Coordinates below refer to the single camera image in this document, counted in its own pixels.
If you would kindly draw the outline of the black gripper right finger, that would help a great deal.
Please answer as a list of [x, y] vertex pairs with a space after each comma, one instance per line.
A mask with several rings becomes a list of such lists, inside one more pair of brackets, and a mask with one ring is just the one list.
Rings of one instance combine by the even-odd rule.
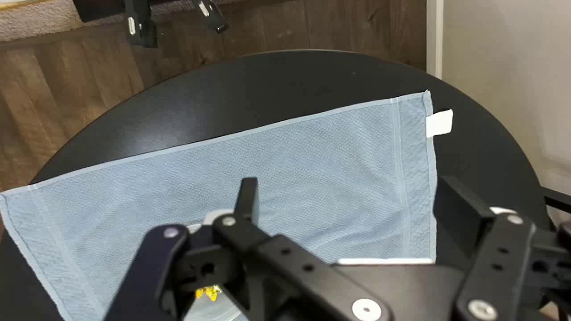
[[479, 241], [495, 220], [486, 202], [455, 177], [441, 177], [436, 195], [438, 221], [455, 241]]

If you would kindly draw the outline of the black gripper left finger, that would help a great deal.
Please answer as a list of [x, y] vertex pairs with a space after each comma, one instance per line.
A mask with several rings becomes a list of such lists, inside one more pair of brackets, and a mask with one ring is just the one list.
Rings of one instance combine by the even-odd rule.
[[250, 223], [257, 221], [259, 216], [259, 189], [257, 179], [247, 177], [241, 180], [238, 200], [234, 205], [234, 214], [248, 220]]

